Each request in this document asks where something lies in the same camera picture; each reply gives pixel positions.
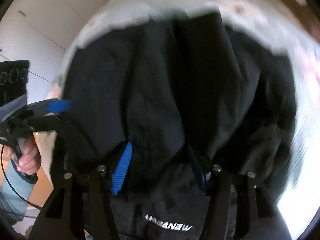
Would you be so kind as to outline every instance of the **white floral sheet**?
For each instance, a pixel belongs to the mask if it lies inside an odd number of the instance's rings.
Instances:
[[[280,0],[110,0],[83,27],[67,51],[49,97],[58,97],[77,48],[110,32],[177,11],[196,17],[220,11],[223,22],[272,51],[287,54],[295,79],[297,115],[292,163],[278,207],[292,239],[297,239],[320,206],[320,47]],[[54,135],[39,136],[42,155],[50,155]]]

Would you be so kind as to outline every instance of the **light blue sleeve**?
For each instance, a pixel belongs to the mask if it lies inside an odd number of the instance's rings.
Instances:
[[[34,184],[25,181],[19,176],[9,161],[5,174],[13,188],[26,200],[29,200]],[[3,180],[0,188],[0,209],[11,225],[22,221],[27,212],[28,204],[20,199],[10,188],[6,179]]]

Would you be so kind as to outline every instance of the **white wall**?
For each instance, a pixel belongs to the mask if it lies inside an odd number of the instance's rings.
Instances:
[[[106,1],[14,0],[0,22],[0,61],[30,60],[29,103],[45,99],[65,51]]]

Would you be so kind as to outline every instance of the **black garment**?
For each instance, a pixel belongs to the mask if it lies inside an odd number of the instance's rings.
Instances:
[[[69,155],[68,165],[89,172],[132,143],[124,187],[111,197],[123,239],[199,239],[209,198],[187,141],[230,172],[255,171],[274,198],[283,190],[296,112],[290,62],[225,27],[218,13],[115,30],[79,49],[64,99],[94,148]],[[61,152],[56,145],[53,167]],[[150,216],[192,228],[161,228]]]

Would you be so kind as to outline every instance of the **brand logo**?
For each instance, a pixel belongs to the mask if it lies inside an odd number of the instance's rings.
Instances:
[[[181,231],[188,231],[193,226],[184,225],[184,224],[178,224],[178,223],[169,223],[169,222],[163,222],[160,221],[152,216],[149,216],[148,214],[145,216],[146,220],[155,223],[157,226],[160,226],[165,229],[171,229],[171,230],[181,230]]]

